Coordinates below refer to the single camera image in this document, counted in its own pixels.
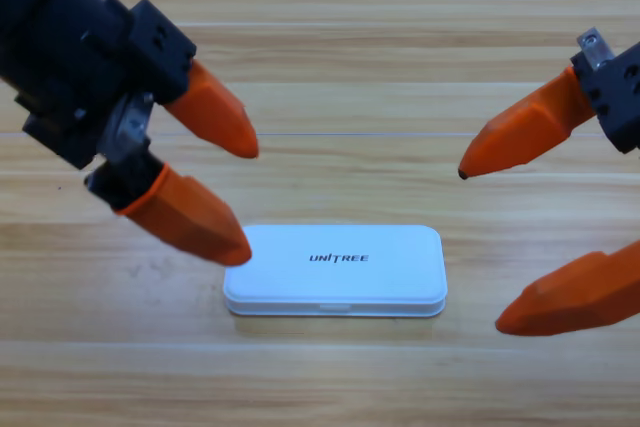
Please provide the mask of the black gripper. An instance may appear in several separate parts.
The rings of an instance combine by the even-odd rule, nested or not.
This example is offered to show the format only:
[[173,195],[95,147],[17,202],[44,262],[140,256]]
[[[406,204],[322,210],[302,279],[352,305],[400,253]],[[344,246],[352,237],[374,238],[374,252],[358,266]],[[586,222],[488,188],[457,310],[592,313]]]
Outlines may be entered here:
[[24,132],[77,169],[151,170],[153,6],[119,0],[1,0],[1,77]]
[[581,52],[558,76],[485,124],[460,161],[461,178],[525,165],[592,118],[619,152],[639,147],[639,46],[614,57],[595,27],[577,43]]

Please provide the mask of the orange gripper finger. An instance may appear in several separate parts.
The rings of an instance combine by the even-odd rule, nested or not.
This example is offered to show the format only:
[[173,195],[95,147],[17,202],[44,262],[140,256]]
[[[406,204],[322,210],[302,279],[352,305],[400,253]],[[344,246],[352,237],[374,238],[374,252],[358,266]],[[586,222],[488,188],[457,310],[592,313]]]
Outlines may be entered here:
[[639,313],[639,243],[590,252],[537,279],[502,312],[496,329],[553,336],[616,324]]
[[196,45],[149,0],[130,13],[127,54],[155,101],[196,137],[256,158],[257,135],[244,105],[196,59]]
[[119,163],[105,162],[85,178],[85,185],[115,214],[180,251],[223,266],[251,258],[230,207],[147,150]]

